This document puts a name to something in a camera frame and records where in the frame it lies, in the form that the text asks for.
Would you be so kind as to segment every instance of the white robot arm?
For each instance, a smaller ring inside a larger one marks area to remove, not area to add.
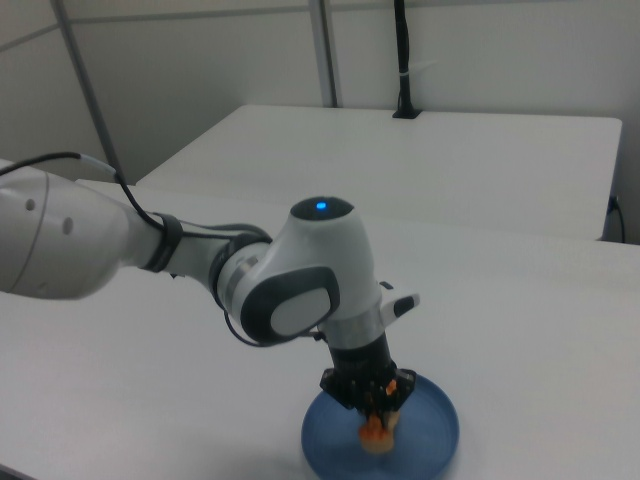
[[[7,172],[11,165],[0,160],[0,291],[82,298],[121,266],[185,275],[209,289],[256,345],[317,327],[334,362],[321,387],[345,407],[384,418],[413,390],[415,373],[396,368],[385,328],[419,297],[394,296],[393,287],[376,281],[364,226],[347,202],[298,203],[271,241],[252,226],[203,230],[171,216],[145,219],[55,175],[29,167]],[[387,394],[394,380],[402,388]]]

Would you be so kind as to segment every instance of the white desk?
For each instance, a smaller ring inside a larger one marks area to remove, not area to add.
[[[372,215],[593,240],[620,129],[609,118],[245,106],[138,185],[279,205],[337,195]]]
[[[197,222],[276,233],[288,213],[134,191]],[[388,337],[458,410],[447,480],[637,480],[637,247],[364,221],[379,278],[422,295]],[[323,344],[251,349],[195,282],[135,269],[81,302],[0,304],[1,465],[38,480],[313,478],[300,427]]]

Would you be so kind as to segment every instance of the blue plate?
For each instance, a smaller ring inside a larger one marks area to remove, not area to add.
[[[435,480],[449,465],[460,428],[451,400],[418,375],[414,392],[400,409],[395,446],[371,455],[360,445],[364,417],[322,392],[302,424],[302,450],[321,479]]]

